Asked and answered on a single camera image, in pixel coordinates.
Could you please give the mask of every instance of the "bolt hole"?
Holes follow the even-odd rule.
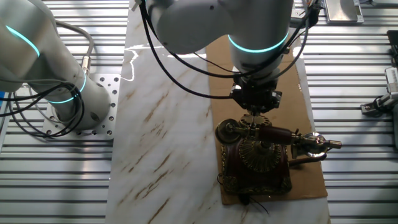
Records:
[[[98,117],[98,115],[94,112],[90,112],[90,117],[92,118],[92,120],[99,122],[100,121],[100,117]]]

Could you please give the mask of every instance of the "cardboard sheet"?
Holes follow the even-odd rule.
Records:
[[[206,48],[206,52],[208,60],[224,68],[233,68],[233,64],[230,60],[227,37],[222,37],[214,41]],[[280,69],[283,70],[292,59],[291,55],[284,57]],[[208,64],[208,71],[230,75],[210,63]],[[229,94],[232,84],[232,79],[210,77],[210,93],[212,95],[225,96]],[[310,132],[311,124],[308,119],[304,97],[300,90],[299,76],[295,66],[279,78],[277,90],[282,92],[280,106],[278,109],[274,109],[265,114],[265,116],[271,120],[272,125],[280,128],[287,128],[291,131],[295,131],[299,128],[302,134]],[[224,119],[233,118],[239,120],[242,115],[247,113],[246,110],[242,109],[233,100],[212,100],[211,107],[213,111],[214,128]],[[216,142],[218,170],[221,173],[220,147],[220,144]],[[288,147],[287,150],[289,160],[292,160],[290,147]],[[290,169],[290,178],[292,179],[293,188],[289,193],[281,196],[255,196],[254,198],[260,202],[268,202],[327,196],[320,162],[304,164],[296,169]],[[239,203],[238,197],[227,194],[222,186],[221,198],[225,205]]]

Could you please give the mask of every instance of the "marble surface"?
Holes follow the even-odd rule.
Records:
[[[178,81],[209,93],[205,75],[155,43]],[[269,215],[257,204],[222,205],[210,100],[184,92],[163,73],[139,11],[129,13],[126,46],[106,223],[328,223],[326,198],[263,203]],[[193,55],[185,60],[206,68]]]

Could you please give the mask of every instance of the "metal grating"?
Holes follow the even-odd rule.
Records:
[[[302,8],[301,0],[295,0]],[[398,8],[362,5],[362,25],[329,26],[322,12],[304,50],[317,131],[343,142],[322,162],[332,224],[398,223],[398,153],[390,115],[367,118],[360,104],[386,94],[387,30]]]
[[[93,36],[91,73],[121,73],[129,1],[44,2],[56,19]],[[80,61],[88,41],[72,31],[58,31]],[[21,88],[18,94],[26,95],[27,89]],[[42,101],[39,106],[45,111],[47,104]],[[38,111],[24,114],[42,127],[44,119]],[[0,223],[104,223],[111,153],[111,142],[35,139],[11,119],[0,153]]]

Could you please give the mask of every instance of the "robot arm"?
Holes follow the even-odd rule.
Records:
[[[0,0],[0,43],[1,91],[16,91],[27,82],[42,93],[59,82],[43,85],[29,80],[59,80],[74,84],[81,92],[85,113],[77,129],[93,128],[108,114],[108,92],[85,74],[63,44],[55,19],[41,0]],[[60,88],[45,99],[57,111],[59,120],[68,121],[75,115],[68,90]]]
[[[188,54],[229,34],[234,66],[241,72],[271,58],[285,42],[293,0],[147,0],[160,42]],[[268,75],[282,57],[262,71]]]

